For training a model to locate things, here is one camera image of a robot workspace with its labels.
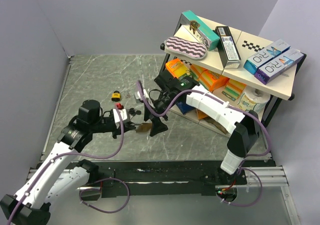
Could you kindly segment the brass padlock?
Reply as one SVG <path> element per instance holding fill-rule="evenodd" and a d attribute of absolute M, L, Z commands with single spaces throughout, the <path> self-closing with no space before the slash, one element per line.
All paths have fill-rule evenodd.
<path fill-rule="evenodd" d="M 152 129 L 152 123 L 143 122 L 135 129 L 137 133 L 148 133 Z"/>

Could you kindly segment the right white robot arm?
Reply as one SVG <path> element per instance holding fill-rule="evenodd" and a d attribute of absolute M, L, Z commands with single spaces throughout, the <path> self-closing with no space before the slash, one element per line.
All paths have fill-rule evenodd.
<path fill-rule="evenodd" d="M 151 121 L 149 135 L 153 137 L 168 130 L 161 118 L 166 120 L 168 110 L 178 102 L 204 112 L 230 135 L 227 153 L 218 172 L 219 180 L 223 184 L 230 184 L 235 180 L 236 171 L 260 136 L 260 120 L 257 113 L 253 110 L 245 112 L 237 109 L 207 91 L 190 76 L 179 80 L 164 70 L 154 81 L 161 89 L 156 100 L 149 97 L 141 81 L 136 83 L 138 89 L 136 99 L 144 103 L 144 121 Z"/>

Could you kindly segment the yellow padlock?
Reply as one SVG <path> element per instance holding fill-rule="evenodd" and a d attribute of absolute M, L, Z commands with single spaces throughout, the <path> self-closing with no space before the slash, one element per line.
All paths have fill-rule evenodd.
<path fill-rule="evenodd" d="M 118 90 L 114 91 L 111 95 L 111 100 L 113 102 L 121 101 L 121 93 Z"/>

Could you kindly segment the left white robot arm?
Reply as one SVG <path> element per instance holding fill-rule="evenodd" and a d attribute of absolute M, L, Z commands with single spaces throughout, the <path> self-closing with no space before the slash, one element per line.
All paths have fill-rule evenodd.
<path fill-rule="evenodd" d="M 45 225 L 54 202 L 82 185 L 102 184 L 99 167 L 82 153 L 94 134 L 111 133 L 115 139 L 134 130 L 130 112 L 121 104 L 108 111 L 97 100 L 86 100 L 62 129 L 50 154 L 35 174 L 14 195 L 6 194 L 0 207 L 9 225 Z"/>

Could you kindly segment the black-headed keys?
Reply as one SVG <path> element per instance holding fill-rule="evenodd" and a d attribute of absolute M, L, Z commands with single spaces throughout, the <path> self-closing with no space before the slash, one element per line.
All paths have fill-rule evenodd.
<path fill-rule="evenodd" d="M 140 110 L 137 110 L 135 108 L 130 108 L 128 112 L 129 112 L 129 115 L 130 115 L 131 118 L 133 118 L 134 116 L 139 116 L 139 115 L 142 114 L 142 112 Z"/>

